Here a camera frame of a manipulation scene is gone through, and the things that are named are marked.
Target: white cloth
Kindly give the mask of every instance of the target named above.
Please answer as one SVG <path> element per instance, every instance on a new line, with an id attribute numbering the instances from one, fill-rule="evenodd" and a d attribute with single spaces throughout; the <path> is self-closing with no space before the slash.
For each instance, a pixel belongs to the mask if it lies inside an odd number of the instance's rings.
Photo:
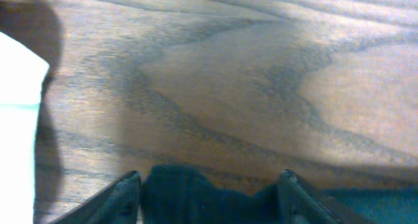
<path id="1" fill-rule="evenodd" d="M 0 223 L 32 223 L 35 133 L 49 64 L 0 32 Z"/>

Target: dark object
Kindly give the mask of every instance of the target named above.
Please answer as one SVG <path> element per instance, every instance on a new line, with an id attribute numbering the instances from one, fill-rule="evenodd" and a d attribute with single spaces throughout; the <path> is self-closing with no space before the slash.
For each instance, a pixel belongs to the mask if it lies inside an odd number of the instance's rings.
<path id="1" fill-rule="evenodd" d="M 250 197 L 218 189 L 196 170 L 177 165 L 154 167 L 143 185 L 130 172 L 54 223 L 134 224 L 139 207 L 145 224 L 418 223 L 416 189 L 326 193 L 285 170 L 277 183 Z"/>

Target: dark blue fabric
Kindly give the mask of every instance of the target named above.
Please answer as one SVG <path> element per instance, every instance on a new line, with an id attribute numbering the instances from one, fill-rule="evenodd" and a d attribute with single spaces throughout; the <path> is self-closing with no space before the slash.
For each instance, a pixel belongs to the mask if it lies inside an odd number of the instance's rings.
<path id="1" fill-rule="evenodd" d="M 418 192 L 327 191 L 377 223 L 418 223 Z M 174 165 L 152 169 L 142 188 L 145 224 L 283 223 L 276 184 L 253 197 L 218 189 L 196 170 Z"/>

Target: table top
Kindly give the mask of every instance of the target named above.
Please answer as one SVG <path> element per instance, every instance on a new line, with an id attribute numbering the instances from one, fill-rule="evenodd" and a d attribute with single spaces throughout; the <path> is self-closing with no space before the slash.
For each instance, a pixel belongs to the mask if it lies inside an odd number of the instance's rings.
<path id="1" fill-rule="evenodd" d="M 249 194 L 285 168 L 418 184 L 418 0 L 8 1 L 1 29 L 51 64 L 36 223 L 160 163 Z"/>

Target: white napkin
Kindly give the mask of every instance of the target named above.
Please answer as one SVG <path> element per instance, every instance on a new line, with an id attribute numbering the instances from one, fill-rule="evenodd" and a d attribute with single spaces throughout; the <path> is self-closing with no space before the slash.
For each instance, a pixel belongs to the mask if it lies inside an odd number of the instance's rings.
<path id="1" fill-rule="evenodd" d="M 0 32 L 0 223 L 32 223 L 35 133 L 49 64 Z"/>

